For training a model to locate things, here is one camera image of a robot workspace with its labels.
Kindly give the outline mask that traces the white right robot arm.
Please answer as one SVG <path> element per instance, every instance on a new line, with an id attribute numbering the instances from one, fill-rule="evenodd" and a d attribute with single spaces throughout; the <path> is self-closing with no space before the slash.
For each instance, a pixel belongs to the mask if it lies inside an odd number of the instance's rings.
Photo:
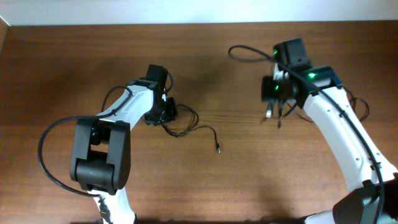
<path id="1" fill-rule="evenodd" d="M 355 115 L 341 80 L 329 66 L 291 73 L 274 68 L 262 79 L 266 118 L 274 102 L 296 100 L 325 137 L 343 173 L 348 195 L 331 210 L 296 223 L 397 223 L 397 168 L 373 143 Z"/>

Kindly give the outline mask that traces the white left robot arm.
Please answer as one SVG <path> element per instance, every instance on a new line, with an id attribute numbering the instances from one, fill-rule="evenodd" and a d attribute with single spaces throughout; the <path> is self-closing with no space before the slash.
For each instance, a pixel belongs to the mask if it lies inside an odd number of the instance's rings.
<path id="1" fill-rule="evenodd" d="M 165 102 L 164 81 L 133 80 L 95 118 L 78 119 L 70 177 L 94 194 L 103 223 L 136 221 L 125 188 L 131 168 L 131 130 Z"/>

